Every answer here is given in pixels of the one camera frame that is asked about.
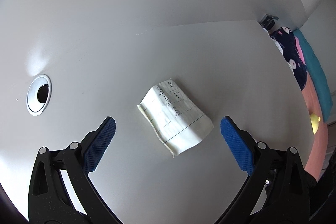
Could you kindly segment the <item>navy patterned blanket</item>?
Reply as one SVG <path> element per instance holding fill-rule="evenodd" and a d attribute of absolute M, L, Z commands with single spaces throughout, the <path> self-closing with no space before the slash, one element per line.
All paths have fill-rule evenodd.
<path fill-rule="evenodd" d="M 288 63 L 301 90 L 307 82 L 307 67 L 297 47 L 297 39 L 288 27 L 280 27 L 270 34 L 270 38 Z"/>

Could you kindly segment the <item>pink bed sheet mattress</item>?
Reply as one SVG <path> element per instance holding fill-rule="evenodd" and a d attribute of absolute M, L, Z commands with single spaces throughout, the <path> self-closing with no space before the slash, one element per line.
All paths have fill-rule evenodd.
<path fill-rule="evenodd" d="M 302 90 L 302 95 L 309 112 L 310 125 L 313 132 L 313 147 L 309 154 L 305 170 L 318 181 L 326 156 L 329 133 L 327 124 L 323 120 L 317 92 L 315 91 L 315 87 L 309 73 L 307 73 L 307 82 Z"/>

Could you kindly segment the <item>yellow plush duck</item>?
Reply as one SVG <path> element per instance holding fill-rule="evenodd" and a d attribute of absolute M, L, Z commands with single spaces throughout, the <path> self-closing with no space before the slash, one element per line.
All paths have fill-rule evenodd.
<path fill-rule="evenodd" d="M 310 114 L 310 121 L 311 121 L 311 127 L 313 130 L 313 134 L 315 135 L 319 128 L 319 123 L 321 121 L 321 117 L 315 113 Z"/>

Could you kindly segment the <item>teal pillow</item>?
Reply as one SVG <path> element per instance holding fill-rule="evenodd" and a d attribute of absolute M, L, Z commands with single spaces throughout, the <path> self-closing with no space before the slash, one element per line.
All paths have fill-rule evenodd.
<path fill-rule="evenodd" d="M 294 30 L 293 33 L 294 36 L 298 38 L 299 46 L 305 59 L 307 71 L 310 74 L 311 80 L 315 87 L 315 91 L 317 93 L 323 115 L 323 120 L 326 122 L 331 114 L 333 100 L 331 97 L 331 92 L 327 83 L 325 72 L 322 69 L 319 59 L 314 53 L 313 48 L 306 40 L 303 33 L 299 29 Z"/>

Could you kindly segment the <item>white paper sheet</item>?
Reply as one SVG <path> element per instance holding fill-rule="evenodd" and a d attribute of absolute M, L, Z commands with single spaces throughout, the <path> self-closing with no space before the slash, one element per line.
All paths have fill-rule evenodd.
<path fill-rule="evenodd" d="M 214 127 L 173 79 L 151 87 L 137 107 L 173 157 L 198 145 Z"/>

